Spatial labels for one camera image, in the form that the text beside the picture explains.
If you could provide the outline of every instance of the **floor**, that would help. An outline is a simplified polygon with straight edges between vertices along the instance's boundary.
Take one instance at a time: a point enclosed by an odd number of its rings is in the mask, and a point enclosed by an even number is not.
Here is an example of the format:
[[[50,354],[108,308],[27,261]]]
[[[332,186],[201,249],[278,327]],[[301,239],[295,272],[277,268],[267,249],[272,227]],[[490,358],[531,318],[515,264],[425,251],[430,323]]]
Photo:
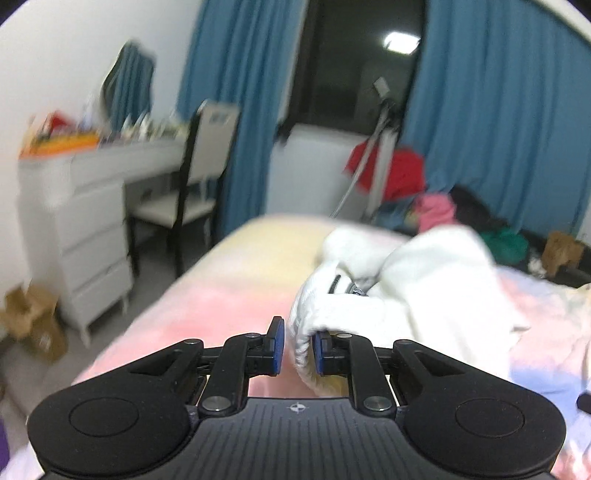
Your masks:
[[[183,230],[185,268],[195,264],[205,253],[200,222]],[[0,416],[7,431],[11,454],[27,444],[25,419],[48,395],[66,388],[89,366],[98,354],[147,307],[158,300],[174,282],[173,258],[166,253],[165,236],[158,232],[139,246],[141,272],[129,298],[127,315],[116,304],[90,327],[92,344],[86,349],[77,332],[65,328],[68,353],[48,365],[33,358],[19,343],[10,342],[0,356],[0,374],[7,393],[0,401]]]

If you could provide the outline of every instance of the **green cloth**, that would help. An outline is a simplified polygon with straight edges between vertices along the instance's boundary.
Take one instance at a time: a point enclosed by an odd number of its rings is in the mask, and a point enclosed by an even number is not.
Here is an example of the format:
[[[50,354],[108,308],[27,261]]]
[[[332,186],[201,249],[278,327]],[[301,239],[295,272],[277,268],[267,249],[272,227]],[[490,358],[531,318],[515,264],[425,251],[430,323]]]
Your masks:
[[[521,262],[530,247],[525,238],[507,227],[493,232],[482,232],[480,236],[500,265],[515,265]]]

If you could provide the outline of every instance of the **window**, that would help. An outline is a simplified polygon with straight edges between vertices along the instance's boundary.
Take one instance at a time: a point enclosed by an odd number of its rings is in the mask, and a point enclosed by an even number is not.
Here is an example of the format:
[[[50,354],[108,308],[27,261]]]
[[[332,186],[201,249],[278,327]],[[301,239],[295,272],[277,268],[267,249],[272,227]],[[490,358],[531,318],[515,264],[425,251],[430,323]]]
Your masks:
[[[424,0],[310,0],[288,119],[370,134],[383,77],[404,105],[417,64]]]

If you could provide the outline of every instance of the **white desk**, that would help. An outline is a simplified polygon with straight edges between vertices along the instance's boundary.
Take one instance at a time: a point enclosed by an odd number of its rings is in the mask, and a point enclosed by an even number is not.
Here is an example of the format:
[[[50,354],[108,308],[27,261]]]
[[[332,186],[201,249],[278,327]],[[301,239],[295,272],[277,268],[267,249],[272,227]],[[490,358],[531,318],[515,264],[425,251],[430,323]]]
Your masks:
[[[132,287],[124,184],[177,171],[184,143],[156,140],[19,161],[18,209],[34,280],[60,296],[88,345],[88,326]]]

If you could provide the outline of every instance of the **bed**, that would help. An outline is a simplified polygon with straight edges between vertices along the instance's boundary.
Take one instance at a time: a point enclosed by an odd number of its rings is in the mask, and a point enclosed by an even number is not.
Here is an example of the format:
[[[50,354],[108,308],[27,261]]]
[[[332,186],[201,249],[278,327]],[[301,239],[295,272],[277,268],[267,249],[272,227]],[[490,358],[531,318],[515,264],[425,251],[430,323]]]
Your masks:
[[[171,286],[77,381],[186,338],[218,346],[232,335],[265,332],[273,316],[288,317],[298,289],[317,265],[324,238],[338,225],[304,216],[270,216],[245,225]],[[371,227],[355,228],[387,236],[393,244],[406,241]],[[510,268],[499,267],[498,272],[507,295],[531,323],[511,352],[511,378],[553,401],[567,422],[567,441],[553,474],[564,480],[589,478],[591,416],[576,410],[576,399],[589,377],[591,294]],[[289,356],[286,348],[278,377],[251,380],[249,394],[314,397]],[[1,478],[29,480],[40,473],[29,446],[17,453]]]

